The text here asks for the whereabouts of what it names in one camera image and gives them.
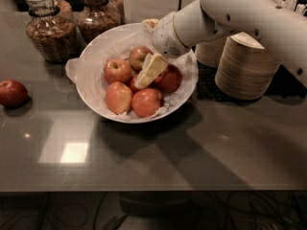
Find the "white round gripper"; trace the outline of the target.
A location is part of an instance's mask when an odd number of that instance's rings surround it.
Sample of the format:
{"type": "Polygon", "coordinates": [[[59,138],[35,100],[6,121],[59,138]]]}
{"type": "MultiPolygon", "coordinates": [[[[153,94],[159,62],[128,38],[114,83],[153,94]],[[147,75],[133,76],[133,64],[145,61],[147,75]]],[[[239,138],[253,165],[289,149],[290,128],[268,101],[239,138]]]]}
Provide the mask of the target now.
{"type": "Polygon", "coordinates": [[[175,13],[170,12],[159,21],[155,18],[149,18],[141,22],[153,33],[153,46],[158,53],[146,55],[142,70],[134,84],[136,88],[148,87],[166,69],[168,58],[179,58],[190,51],[177,37],[174,18],[175,13]]]}

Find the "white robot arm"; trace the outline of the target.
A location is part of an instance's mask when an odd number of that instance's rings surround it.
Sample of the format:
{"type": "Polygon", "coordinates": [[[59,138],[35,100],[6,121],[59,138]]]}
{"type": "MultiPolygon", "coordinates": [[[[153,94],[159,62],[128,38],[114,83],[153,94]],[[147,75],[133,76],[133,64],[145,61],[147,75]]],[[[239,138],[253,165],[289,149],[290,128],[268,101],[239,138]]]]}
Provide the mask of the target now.
{"type": "Polygon", "coordinates": [[[157,53],[146,56],[139,87],[146,87],[166,67],[200,42],[244,32],[260,41],[307,86],[307,17],[272,0],[195,0],[161,18],[153,30],[157,53]]]}

